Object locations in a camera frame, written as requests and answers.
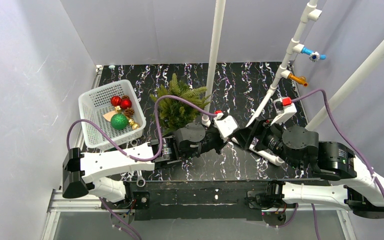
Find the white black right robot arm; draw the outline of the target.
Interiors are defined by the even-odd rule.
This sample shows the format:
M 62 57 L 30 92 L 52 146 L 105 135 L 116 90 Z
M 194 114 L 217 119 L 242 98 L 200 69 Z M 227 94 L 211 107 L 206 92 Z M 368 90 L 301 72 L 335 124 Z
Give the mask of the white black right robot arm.
M 255 120 L 233 133 L 242 149 L 256 140 L 256 151 L 270 150 L 294 169 L 310 168 L 314 178 L 334 186 L 271 181 L 251 203 L 270 208 L 280 203 L 308 203 L 338 207 L 367 219 L 384 219 L 384 178 L 374 179 L 356 152 L 335 141 L 321 141 L 319 134 L 301 126 L 283 129 L 268 120 Z

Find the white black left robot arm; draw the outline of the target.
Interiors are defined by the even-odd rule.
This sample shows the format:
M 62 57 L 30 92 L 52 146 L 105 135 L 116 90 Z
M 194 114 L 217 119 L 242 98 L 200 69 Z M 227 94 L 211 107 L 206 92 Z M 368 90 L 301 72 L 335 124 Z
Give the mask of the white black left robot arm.
M 62 196 L 78 199 L 94 195 L 112 203 L 120 202 L 127 197 L 126 187 L 110 176 L 136 172 L 138 185 L 143 187 L 145 181 L 140 176 L 143 171 L 166 168 L 211 150 L 220 153 L 236 130 L 237 127 L 227 126 L 224 120 L 217 120 L 208 128 L 192 122 L 162 139 L 127 149 L 90 153 L 82 152 L 79 147 L 69 148 L 63 162 Z

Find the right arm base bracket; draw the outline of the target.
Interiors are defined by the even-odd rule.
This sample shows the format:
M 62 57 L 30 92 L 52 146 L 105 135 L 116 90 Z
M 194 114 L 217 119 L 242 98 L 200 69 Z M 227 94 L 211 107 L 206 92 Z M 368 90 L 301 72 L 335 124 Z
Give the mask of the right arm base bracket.
M 281 199 L 271 198 L 266 192 L 248 191 L 245 201 L 250 209 L 261 211 L 262 220 L 269 227 L 279 228 L 286 223 L 288 205 Z

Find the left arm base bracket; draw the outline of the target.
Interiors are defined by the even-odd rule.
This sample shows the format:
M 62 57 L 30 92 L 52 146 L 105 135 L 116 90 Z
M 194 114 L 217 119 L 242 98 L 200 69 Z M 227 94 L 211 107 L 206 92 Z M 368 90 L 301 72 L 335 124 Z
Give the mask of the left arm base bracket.
M 124 190 L 123 199 L 116 202 L 107 199 L 107 202 L 111 210 L 117 215 L 115 217 L 119 220 L 117 225 L 122 225 L 122 221 L 120 221 L 122 219 L 125 225 L 128 226 L 135 220 L 137 209 L 143 210 L 148 207 L 150 194 L 144 191 L 146 181 L 143 178 L 133 182 L 120 180 L 117 183 L 120 183 L 121 190 Z

